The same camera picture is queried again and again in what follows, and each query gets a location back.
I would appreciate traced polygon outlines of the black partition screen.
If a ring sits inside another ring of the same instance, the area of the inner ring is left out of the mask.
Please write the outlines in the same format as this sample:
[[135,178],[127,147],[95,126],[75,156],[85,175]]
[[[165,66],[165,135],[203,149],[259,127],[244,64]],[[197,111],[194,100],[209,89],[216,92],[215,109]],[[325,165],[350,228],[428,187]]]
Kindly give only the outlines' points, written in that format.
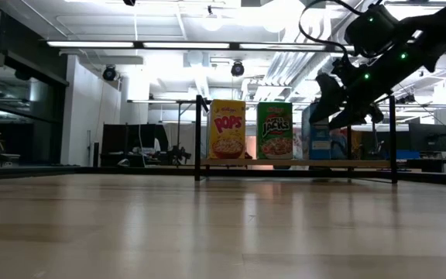
[[130,167],[159,165],[161,153],[169,149],[163,125],[104,124],[100,152],[102,167],[117,167],[127,160]]

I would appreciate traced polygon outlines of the round white pendant lamp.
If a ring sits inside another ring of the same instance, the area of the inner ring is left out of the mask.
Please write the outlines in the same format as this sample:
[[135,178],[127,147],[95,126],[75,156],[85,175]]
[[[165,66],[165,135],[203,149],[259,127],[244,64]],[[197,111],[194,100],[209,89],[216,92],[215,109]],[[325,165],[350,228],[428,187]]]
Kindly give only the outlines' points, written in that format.
[[208,13],[202,19],[202,27],[210,32],[218,31],[223,26],[222,17],[216,13]]

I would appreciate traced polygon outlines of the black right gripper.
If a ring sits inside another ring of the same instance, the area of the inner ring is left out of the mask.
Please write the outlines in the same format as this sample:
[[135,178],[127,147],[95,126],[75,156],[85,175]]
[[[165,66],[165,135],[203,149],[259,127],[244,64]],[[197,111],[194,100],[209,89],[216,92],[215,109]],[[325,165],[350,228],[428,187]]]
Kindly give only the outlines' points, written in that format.
[[383,121],[384,115],[373,102],[391,91],[400,82],[400,53],[385,53],[369,65],[354,66],[348,57],[338,58],[333,63],[333,75],[340,79],[341,85],[329,74],[319,74],[315,80],[321,97],[310,115],[310,123],[320,122],[342,110],[328,124],[329,129],[366,124],[369,115],[372,122]]

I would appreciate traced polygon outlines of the long ceiling light strip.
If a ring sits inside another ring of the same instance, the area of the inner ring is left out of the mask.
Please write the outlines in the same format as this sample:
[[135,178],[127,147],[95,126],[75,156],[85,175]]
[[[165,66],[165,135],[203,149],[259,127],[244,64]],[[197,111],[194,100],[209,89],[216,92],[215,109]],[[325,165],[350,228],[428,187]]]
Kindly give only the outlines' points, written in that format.
[[133,48],[132,42],[110,41],[48,41],[50,47],[69,48]]
[[190,43],[190,42],[146,42],[145,48],[150,49],[228,49],[229,43]]
[[271,51],[320,51],[324,49],[321,44],[286,44],[286,43],[241,43],[241,50],[271,50]]

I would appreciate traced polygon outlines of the yellow Pops cereal box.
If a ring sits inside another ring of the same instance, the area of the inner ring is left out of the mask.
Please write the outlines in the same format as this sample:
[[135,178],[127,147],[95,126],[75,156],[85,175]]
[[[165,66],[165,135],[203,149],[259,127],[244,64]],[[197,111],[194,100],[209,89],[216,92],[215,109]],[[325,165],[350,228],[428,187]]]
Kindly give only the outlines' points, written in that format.
[[215,99],[208,115],[208,159],[245,157],[244,101]]

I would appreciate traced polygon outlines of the blue Rice Krispies cereal box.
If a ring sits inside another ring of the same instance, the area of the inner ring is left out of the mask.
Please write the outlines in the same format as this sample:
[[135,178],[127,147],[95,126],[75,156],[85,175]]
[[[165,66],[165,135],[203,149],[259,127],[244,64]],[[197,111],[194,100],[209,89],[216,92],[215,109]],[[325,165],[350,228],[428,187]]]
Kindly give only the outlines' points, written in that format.
[[317,107],[312,103],[302,111],[302,154],[305,160],[346,160],[347,137],[341,129],[330,130],[328,120],[314,124],[310,117]]

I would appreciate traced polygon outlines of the wooden shelf with black frame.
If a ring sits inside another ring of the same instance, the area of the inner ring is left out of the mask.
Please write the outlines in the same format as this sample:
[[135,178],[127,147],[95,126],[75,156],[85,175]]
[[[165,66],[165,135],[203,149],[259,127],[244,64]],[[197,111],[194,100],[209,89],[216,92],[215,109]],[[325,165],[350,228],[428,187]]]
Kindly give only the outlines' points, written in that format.
[[[204,159],[201,156],[201,115],[208,111],[207,102],[198,95],[194,101],[195,120],[195,181],[214,177],[322,177],[322,178],[380,178],[390,184],[398,183],[396,148],[390,148],[389,160],[251,160],[251,159]],[[308,170],[253,170],[251,166],[308,167]]]

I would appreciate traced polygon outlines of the floral patterned cloth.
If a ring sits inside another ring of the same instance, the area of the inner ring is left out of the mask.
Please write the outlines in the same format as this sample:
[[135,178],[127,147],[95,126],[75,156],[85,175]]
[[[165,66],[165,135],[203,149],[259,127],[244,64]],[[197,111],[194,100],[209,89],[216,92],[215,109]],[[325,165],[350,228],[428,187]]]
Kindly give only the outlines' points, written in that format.
[[293,128],[293,159],[300,160],[303,158],[302,133],[301,128]]

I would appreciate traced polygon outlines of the black tripod equipment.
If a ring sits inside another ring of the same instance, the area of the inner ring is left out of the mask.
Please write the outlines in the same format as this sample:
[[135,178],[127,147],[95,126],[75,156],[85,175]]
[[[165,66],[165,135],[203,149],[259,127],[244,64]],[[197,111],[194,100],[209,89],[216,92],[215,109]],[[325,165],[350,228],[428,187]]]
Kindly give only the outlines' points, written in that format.
[[173,146],[167,151],[168,161],[171,165],[180,166],[186,164],[192,154],[188,153],[184,147]]

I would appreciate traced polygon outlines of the green Apple Jacks cereal box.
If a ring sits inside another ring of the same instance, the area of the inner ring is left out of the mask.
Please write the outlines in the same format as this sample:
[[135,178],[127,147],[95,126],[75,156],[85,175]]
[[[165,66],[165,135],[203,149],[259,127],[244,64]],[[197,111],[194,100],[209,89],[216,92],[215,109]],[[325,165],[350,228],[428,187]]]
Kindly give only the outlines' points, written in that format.
[[292,104],[260,102],[257,105],[256,150],[258,159],[293,158]]

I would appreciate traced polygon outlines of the black monitor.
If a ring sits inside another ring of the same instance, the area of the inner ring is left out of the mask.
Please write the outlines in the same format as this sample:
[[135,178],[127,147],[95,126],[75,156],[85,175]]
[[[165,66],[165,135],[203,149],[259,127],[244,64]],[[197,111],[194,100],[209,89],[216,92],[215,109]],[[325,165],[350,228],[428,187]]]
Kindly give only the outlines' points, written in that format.
[[419,152],[446,152],[446,126],[409,124],[410,147]]

